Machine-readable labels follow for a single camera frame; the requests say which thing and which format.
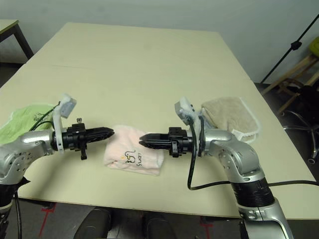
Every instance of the folded pink towel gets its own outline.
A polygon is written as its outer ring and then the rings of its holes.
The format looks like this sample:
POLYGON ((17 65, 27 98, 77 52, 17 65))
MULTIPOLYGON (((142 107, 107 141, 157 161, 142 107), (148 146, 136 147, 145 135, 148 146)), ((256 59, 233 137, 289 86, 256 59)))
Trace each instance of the folded pink towel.
POLYGON ((146 134, 139 129, 116 125, 104 153, 104 164, 114 169, 159 175, 164 160, 163 150, 146 148, 139 144, 146 134))

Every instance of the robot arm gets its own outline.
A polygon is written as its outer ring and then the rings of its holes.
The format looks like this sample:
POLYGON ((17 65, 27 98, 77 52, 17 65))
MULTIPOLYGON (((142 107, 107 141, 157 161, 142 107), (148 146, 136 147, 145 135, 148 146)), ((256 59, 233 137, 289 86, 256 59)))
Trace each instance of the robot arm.
POLYGON ((55 109, 53 121, 56 131, 29 131, 14 142, 0 145, 0 239, 5 236, 14 193, 29 182, 24 174, 31 163, 56 151, 63 153, 65 149, 81 151, 81 159, 86 159, 87 143, 101 141, 114 134, 106 127, 86 129, 81 119, 77 119, 71 127, 62 128, 60 116, 67 118, 74 106, 75 100, 65 96, 55 109))
POLYGON ((274 198, 255 150, 238 141, 228 131, 208 127, 204 119, 195 113, 185 98, 175 105, 177 115, 193 130, 170 127, 168 134, 146 134, 140 144, 149 148, 168 149, 173 157, 192 152, 219 159, 237 199, 242 238, 245 239, 293 239, 293 234, 274 198))

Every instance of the dark gray floor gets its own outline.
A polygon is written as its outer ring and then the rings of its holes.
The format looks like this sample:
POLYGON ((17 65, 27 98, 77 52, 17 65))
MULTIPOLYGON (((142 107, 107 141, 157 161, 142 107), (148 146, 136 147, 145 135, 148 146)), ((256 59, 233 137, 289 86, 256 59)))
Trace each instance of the dark gray floor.
MULTIPOLYGON (((16 72, 17 68, 0 68, 0 87, 10 79, 16 72)), ((284 102, 285 98, 281 98, 274 91, 266 96, 266 101, 275 111, 284 102)), ((290 117, 279 118, 283 124, 295 124, 296 121, 290 117)), ((289 136, 294 142, 301 156, 306 160, 310 154, 309 137, 307 133, 289 132, 289 136)), ((313 175, 318 178, 318 163, 309 165, 313 175)), ((55 211, 49 213, 45 227, 41 237, 39 236, 41 225, 43 223, 45 213, 42 206, 35 205, 30 202, 21 201, 21 214, 23 225, 23 238, 46 238, 46 239, 70 239, 73 238, 77 228, 93 209, 92 206, 72 205, 72 204, 56 204, 55 211)), ((115 223, 109 232, 108 238, 117 239, 142 239, 141 218, 142 211, 137 210, 115 210, 115 223)), ((239 239, 239 220, 215 220, 210 218, 201 218, 200 216, 180 215, 180 214, 163 214, 170 222, 179 239, 239 239), (213 225, 206 228, 201 225, 202 221, 206 224, 213 225)), ((9 216, 9 227, 7 230, 7 239, 17 238, 16 211, 12 207, 9 216)), ((295 239, 318 239, 319 221, 289 221, 295 239)))

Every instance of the green cloth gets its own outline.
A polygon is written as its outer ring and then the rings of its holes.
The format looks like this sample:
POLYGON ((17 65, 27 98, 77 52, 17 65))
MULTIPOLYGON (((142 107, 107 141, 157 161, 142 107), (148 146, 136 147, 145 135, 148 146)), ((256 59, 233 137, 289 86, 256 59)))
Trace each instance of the green cloth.
MULTIPOLYGON (((50 109, 52 105, 31 105, 14 111, 9 121, 0 128, 0 144, 15 141, 20 135, 28 132, 30 128, 50 109)), ((42 121, 52 121, 52 113, 42 121)), ((40 125, 36 130, 48 129, 50 123, 40 125)))

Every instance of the table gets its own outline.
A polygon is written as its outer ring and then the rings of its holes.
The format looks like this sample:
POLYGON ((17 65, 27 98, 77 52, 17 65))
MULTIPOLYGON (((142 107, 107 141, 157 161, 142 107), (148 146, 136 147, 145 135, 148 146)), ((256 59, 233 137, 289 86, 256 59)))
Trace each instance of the table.
MULTIPOLYGON (((78 104, 64 126, 81 117, 86 127, 126 124, 151 132, 186 128, 174 111, 182 96, 199 109, 221 96, 243 97, 262 125, 252 146, 268 182, 314 180, 221 36, 216 32, 68 23, 0 89, 0 125, 14 109, 59 101, 78 104)), ((160 176, 103 166, 106 142, 88 145, 88 159, 65 152, 34 162, 19 189, 23 198, 208 216, 238 217, 231 186, 187 188, 190 155, 168 153, 160 176)), ((216 158, 199 158, 193 184, 225 180, 216 158)), ((319 219, 319 189, 273 187, 289 219, 319 219)))
POLYGON ((14 35, 26 57, 30 59, 33 52, 26 41, 19 25, 19 21, 15 19, 0 19, 0 42, 14 35))

